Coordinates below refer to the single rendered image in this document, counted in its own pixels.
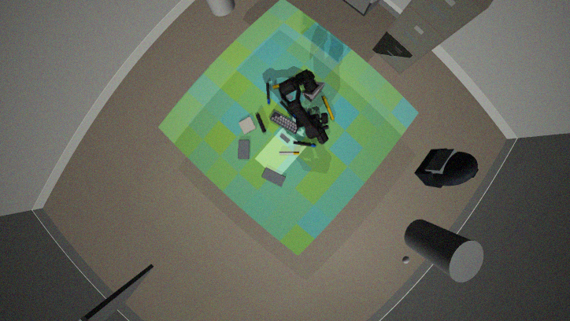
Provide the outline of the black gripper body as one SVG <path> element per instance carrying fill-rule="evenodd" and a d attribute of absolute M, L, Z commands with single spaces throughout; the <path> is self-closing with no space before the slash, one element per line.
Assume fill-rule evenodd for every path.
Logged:
<path fill-rule="evenodd" d="M 314 116 L 309 116 L 309 117 L 310 117 L 311 120 L 314 119 L 314 118 L 317 118 L 318 120 L 321 120 L 321 123 L 322 123 L 322 124 L 327 124 L 327 123 L 328 123 L 328 115 L 327 115 L 327 113 L 321 113 L 321 118 L 320 118 L 320 115 L 314 115 Z M 297 117 L 296 117 L 296 124 L 297 124 L 297 127 L 304 127 Z"/>

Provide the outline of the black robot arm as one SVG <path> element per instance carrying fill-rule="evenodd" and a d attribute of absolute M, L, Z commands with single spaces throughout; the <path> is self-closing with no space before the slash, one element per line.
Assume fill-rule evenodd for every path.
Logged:
<path fill-rule="evenodd" d="M 304 70 L 296 74 L 295 77 L 289 78 L 286 81 L 279 83 L 279 94 L 280 97 L 287 103 L 289 110 L 295 114 L 302 125 L 305 127 L 305 133 L 308 138 L 317 138 L 320 144 L 324 144 L 328 140 L 328 136 L 324 129 L 322 129 L 322 123 L 317 119 L 310 119 L 307 112 L 302 108 L 300 102 L 301 90 L 300 86 L 303 84 L 304 88 L 308 92 L 314 92 L 319 86 L 314 81 L 315 75 L 310 70 Z M 300 86 L 299 86 L 300 85 Z M 289 101 L 286 95 L 296 91 L 296 98 L 293 101 Z"/>

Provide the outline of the black keyboard with white keys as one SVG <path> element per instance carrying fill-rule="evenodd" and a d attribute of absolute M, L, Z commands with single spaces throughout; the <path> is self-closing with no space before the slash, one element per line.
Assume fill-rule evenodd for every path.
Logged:
<path fill-rule="evenodd" d="M 278 124 L 278 125 L 286 128 L 288 131 L 294 133 L 295 135 L 299 129 L 299 127 L 297 127 L 297 124 L 293 120 L 290 120 L 289 118 L 285 117 L 281 113 L 278 113 L 276 110 L 274 110 L 273 114 L 271 115 L 271 117 L 269 119 L 273 123 Z"/>

